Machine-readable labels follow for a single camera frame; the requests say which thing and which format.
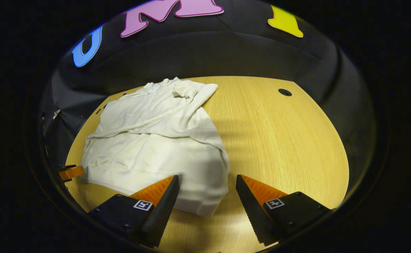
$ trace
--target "wooden table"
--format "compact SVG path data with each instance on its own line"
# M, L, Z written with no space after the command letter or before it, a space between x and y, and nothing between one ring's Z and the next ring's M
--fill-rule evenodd
M212 218L173 210L160 247L154 248L157 252L245 253L267 248L258 243L239 200L237 174L286 193L302 191L328 208L342 202L349 179L343 144L321 108L298 85L261 77L188 79L218 84L203 107L229 155L229 193ZM102 110L96 112L139 88L109 96L98 107L75 138L67 165L79 165L85 138L99 124ZM286 89L292 96L278 89ZM87 212L118 193L78 179L66 186Z

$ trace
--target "clothing label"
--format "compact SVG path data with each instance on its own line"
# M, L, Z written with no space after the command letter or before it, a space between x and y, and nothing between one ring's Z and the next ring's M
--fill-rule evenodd
M156 92L160 87L162 87L162 85L159 85L159 84L152 87L151 90L148 91L148 94Z

